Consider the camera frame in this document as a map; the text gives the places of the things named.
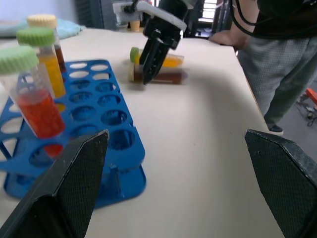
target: shoe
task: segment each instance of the shoe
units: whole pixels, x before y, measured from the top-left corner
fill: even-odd
[[[274,125],[272,126],[271,128],[269,128],[269,132],[273,135],[279,135],[279,136],[282,136],[283,135],[283,129],[280,128],[279,126],[277,125]]]

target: red liquid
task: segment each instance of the red liquid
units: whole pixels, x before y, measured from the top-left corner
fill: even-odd
[[[50,138],[65,129],[65,124],[48,91],[38,90],[19,95],[16,103],[38,138]],[[44,149],[50,157],[54,157],[63,147],[50,145]]]

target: blue cushion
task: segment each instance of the blue cushion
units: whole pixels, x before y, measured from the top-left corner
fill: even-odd
[[[57,33],[60,39],[66,39],[72,36],[76,36],[80,31],[85,29],[85,26],[80,26],[71,21],[62,19],[57,20]],[[23,28],[27,27],[26,20],[23,20],[16,25],[4,25],[0,24],[0,38],[1,37],[15,37],[15,33]]]

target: white table surface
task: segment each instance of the white table surface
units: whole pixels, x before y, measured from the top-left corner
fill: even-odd
[[[109,60],[122,82],[131,47],[145,42],[140,33],[86,29],[61,44],[66,61]],[[147,187],[94,211],[86,237],[282,238],[243,137],[267,127],[233,49],[183,39],[175,53],[185,57],[184,85],[120,83],[146,150]],[[0,91],[0,110],[5,101]],[[17,203],[0,190],[0,225]]]

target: gray pants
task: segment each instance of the gray pants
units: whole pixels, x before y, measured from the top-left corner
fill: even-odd
[[[317,37],[251,38],[238,59],[268,128],[277,124],[317,76]]]

